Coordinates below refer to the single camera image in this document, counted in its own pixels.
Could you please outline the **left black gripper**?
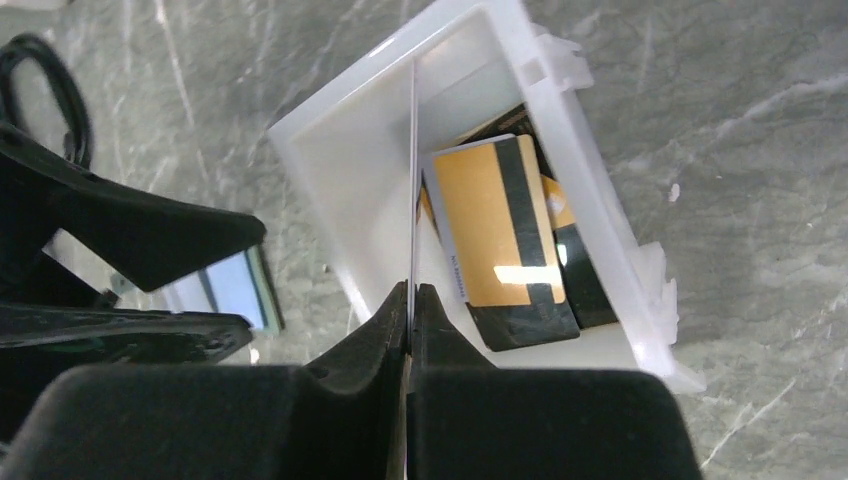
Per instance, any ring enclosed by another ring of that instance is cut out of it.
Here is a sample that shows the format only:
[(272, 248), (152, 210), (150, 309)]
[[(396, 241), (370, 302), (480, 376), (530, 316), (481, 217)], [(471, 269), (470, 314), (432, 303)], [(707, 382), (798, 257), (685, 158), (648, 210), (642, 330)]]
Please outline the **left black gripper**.
[(43, 251), (59, 230), (146, 292), (257, 245), (266, 233), (252, 215), (106, 180), (2, 126), (3, 441), (55, 377), (43, 365), (215, 363), (253, 340), (237, 314), (66, 308), (92, 307), (101, 294)]

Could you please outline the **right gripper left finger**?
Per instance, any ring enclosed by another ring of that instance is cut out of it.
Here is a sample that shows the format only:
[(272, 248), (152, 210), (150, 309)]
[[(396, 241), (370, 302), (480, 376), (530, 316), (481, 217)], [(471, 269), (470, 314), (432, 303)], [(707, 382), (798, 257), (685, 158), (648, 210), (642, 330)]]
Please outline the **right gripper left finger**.
[(110, 365), (61, 374), (5, 479), (400, 479), (407, 285), (304, 366)]

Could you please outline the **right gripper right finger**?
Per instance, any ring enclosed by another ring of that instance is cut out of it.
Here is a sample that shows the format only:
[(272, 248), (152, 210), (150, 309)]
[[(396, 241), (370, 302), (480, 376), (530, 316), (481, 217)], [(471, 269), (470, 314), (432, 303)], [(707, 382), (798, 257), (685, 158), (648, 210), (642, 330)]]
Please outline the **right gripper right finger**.
[(413, 479), (698, 479), (678, 404), (638, 371), (504, 369), (416, 293), (407, 396)]

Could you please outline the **green card holder wallet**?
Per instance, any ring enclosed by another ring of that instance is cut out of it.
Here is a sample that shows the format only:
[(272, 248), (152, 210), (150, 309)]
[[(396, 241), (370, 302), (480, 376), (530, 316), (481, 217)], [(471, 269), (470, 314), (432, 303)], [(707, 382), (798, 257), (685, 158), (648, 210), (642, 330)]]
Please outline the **green card holder wallet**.
[(264, 251), (255, 245), (153, 291), (152, 307), (172, 312), (238, 314), (252, 328), (285, 328)]

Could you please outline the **clear plastic bin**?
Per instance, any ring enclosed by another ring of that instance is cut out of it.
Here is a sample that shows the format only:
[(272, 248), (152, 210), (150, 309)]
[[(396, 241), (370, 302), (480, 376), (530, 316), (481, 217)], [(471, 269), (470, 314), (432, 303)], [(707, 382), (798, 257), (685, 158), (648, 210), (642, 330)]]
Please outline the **clear plastic bin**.
[(498, 367), (705, 388), (577, 98), (592, 83), (522, 2), (437, 1), (269, 129), (361, 320), (406, 281)]

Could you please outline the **gold credit card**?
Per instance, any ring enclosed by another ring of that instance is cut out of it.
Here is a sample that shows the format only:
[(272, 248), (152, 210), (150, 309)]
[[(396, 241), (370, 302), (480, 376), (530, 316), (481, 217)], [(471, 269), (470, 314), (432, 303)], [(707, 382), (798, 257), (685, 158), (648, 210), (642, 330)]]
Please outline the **gold credit card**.
[(506, 134), (436, 151), (423, 177), (464, 302), (483, 308), (565, 302), (532, 136)]

